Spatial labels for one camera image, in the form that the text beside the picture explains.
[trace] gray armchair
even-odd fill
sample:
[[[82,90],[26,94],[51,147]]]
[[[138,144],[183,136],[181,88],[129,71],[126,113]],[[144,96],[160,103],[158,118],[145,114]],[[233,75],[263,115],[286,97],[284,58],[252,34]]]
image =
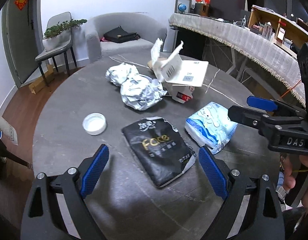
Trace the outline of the gray armchair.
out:
[[[121,44],[114,42],[100,42],[104,33],[121,26],[129,33],[137,32],[140,39]],[[149,16],[139,13],[109,13],[96,16],[85,24],[85,37],[90,63],[102,57],[137,52],[151,49],[157,38],[165,42],[167,28]]]

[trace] wooden floor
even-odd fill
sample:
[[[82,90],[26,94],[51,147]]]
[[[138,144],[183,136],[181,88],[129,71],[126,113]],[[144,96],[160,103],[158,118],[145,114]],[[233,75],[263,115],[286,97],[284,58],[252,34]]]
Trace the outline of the wooden floor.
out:
[[[33,135],[38,117],[49,97],[66,78],[64,73],[57,74],[50,83],[50,89],[44,87],[37,95],[32,94],[28,86],[18,89],[3,114],[18,137],[18,146],[15,146],[3,136],[2,140],[10,152],[32,163]],[[33,171],[7,160],[6,177],[0,180],[0,214],[17,229],[20,229],[33,179]]]

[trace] bonsai tree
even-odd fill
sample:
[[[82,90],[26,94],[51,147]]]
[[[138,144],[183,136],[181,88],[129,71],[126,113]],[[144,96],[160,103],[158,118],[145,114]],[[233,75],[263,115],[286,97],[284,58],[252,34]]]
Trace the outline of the bonsai tree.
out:
[[[85,22],[87,22],[87,20],[85,19],[81,19],[81,20],[71,19],[70,21],[65,21],[65,22],[62,22],[61,24],[54,25],[46,29],[44,33],[44,38],[48,39],[48,38],[56,37],[60,35],[63,31],[69,30],[70,28],[73,28],[73,27],[79,27]]]

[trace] human hand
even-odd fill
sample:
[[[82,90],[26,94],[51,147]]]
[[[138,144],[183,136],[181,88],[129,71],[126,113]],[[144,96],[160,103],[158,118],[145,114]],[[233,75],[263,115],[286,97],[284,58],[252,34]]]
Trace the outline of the human hand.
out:
[[[308,156],[300,155],[299,158],[301,163],[304,164],[306,167],[308,167]],[[292,176],[293,165],[290,161],[289,156],[287,156],[287,158],[284,160],[283,166],[284,166],[283,188],[287,191],[295,187],[295,178]],[[308,189],[306,190],[302,198],[302,205],[306,208],[308,212]]]

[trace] potted plant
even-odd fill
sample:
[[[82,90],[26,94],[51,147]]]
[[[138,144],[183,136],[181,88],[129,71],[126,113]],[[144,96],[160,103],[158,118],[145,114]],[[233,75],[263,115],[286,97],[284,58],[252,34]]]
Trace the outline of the potted plant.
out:
[[[44,33],[43,45],[46,51],[56,48],[61,42],[67,41],[70,35],[70,29],[79,27],[87,22],[85,19],[65,21],[51,26]]]

